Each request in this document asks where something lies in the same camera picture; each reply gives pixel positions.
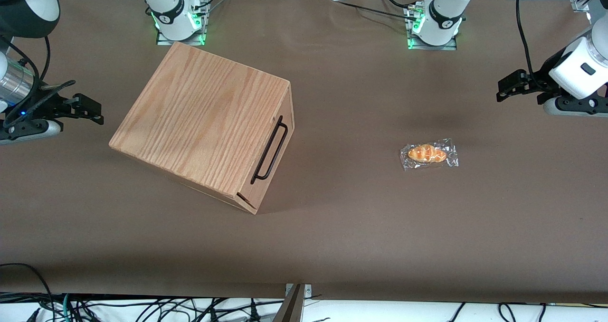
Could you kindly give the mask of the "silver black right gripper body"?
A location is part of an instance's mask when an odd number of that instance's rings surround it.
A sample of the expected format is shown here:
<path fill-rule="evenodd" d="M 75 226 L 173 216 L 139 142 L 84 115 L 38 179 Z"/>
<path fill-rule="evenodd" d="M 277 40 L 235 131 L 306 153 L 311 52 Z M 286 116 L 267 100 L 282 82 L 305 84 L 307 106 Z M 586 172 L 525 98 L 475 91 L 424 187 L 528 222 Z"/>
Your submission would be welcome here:
<path fill-rule="evenodd" d="M 69 100 L 59 95 L 59 91 L 74 85 L 74 80 L 60 85 L 35 84 L 34 74 L 22 64 L 15 60 L 2 60 L 0 82 L 2 123 L 77 118 L 70 103 L 66 103 Z"/>

